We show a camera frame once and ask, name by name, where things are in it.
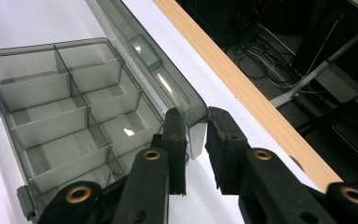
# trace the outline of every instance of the box latch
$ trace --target box latch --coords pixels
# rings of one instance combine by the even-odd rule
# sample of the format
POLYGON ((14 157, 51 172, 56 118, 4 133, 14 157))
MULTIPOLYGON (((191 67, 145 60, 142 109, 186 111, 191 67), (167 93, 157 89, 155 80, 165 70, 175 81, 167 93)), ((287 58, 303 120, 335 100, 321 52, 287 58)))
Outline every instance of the box latch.
POLYGON ((19 187, 17 189, 17 197, 20 201, 22 213, 27 217, 27 220, 34 219, 36 217, 36 211, 28 186, 19 187))

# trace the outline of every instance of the wooden edge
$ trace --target wooden edge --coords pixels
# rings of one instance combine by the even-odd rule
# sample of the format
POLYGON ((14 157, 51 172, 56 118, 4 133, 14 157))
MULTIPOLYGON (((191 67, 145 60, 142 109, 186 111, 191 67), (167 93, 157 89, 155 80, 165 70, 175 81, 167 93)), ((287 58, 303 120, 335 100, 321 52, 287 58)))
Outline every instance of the wooden edge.
POLYGON ((270 136, 301 164, 304 172, 321 191, 325 192, 332 182, 342 181, 174 0, 154 2, 270 136))

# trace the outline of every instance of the transparent storage box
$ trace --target transparent storage box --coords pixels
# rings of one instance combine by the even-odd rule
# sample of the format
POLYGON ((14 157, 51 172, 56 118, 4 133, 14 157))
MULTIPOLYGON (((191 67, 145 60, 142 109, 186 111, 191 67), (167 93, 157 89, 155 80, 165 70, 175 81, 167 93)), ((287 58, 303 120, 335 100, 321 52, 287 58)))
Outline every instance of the transparent storage box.
POLYGON ((187 153, 202 151, 202 99, 121 1, 88 3, 109 39, 0 49, 0 114, 33 221, 73 182, 126 175, 170 108, 186 121, 187 153))

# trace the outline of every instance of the brass insert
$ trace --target brass insert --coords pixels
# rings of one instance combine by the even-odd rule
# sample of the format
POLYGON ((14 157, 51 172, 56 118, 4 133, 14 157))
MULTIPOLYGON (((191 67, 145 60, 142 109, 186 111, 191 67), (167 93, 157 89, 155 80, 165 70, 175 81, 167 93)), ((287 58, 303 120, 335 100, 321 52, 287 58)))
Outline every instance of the brass insert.
POLYGON ((254 156, 261 161, 269 161, 272 158, 271 154, 264 150, 256 150, 254 156))
POLYGON ((148 150, 144 154, 144 158, 149 160, 149 161, 156 160, 160 156, 161 156, 161 154, 159 153, 159 151, 156 151, 156 150, 148 150))
POLYGON ((350 187, 342 187, 339 191, 341 192, 342 196, 344 196, 346 199, 348 199, 353 203, 358 204, 358 189, 353 189, 350 187))
POLYGON ((68 203, 82 203, 91 195, 91 188, 88 186, 77 186, 69 190, 66 194, 65 200, 68 203))

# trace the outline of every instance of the white tabletop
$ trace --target white tabletop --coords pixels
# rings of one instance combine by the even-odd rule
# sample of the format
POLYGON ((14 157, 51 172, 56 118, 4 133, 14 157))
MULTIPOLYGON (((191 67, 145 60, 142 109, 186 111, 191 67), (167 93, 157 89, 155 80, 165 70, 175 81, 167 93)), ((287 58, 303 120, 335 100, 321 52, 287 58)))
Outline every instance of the white tabletop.
MULTIPOLYGON (((224 108, 239 123, 252 147, 277 153, 301 182, 311 180, 193 50, 152 0, 124 0, 207 105, 224 108)), ((0 0, 0 49, 105 36, 84 0, 0 0)), ((187 196, 170 196, 170 223, 243 223, 238 197, 215 188, 207 153, 186 167, 187 196)), ((16 189, 24 185, 0 118, 0 223, 28 223, 16 189)))

